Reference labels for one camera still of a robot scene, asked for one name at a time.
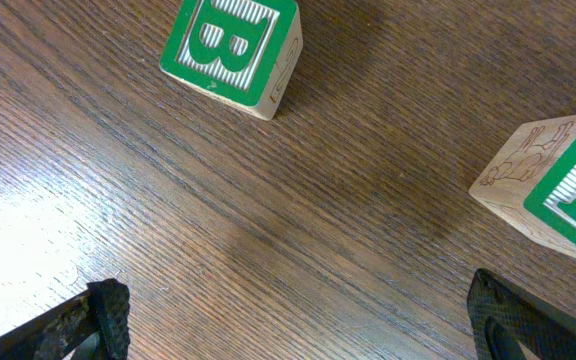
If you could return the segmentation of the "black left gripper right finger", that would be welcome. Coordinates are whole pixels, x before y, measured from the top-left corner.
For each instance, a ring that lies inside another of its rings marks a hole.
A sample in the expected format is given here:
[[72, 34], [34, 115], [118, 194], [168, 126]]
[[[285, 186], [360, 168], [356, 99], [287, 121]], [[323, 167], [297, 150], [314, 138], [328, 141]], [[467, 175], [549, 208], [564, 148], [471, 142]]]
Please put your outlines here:
[[576, 359], [576, 318], [484, 268], [467, 312], [479, 359]]

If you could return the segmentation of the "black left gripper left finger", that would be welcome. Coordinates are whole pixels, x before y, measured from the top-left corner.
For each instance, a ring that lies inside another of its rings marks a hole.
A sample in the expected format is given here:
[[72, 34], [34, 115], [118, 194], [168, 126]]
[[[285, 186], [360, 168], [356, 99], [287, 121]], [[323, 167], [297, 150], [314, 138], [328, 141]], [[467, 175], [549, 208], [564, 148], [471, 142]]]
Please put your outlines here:
[[0, 336], [0, 359], [126, 360], [130, 293], [115, 278], [91, 282], [62, 304]]

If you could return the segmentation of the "green b block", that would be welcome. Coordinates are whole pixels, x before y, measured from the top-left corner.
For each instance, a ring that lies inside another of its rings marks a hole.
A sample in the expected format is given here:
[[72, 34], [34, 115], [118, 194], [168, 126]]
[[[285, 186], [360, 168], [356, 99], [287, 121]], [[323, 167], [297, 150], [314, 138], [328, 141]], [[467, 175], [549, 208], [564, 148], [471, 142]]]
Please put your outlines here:
[[576, 259], [576, 115], [519, 126], [469, 194], [530, 240]]
[[184, 0], [160, 69], [212, 99], [270, 120], [302, 49], [294, 0]]

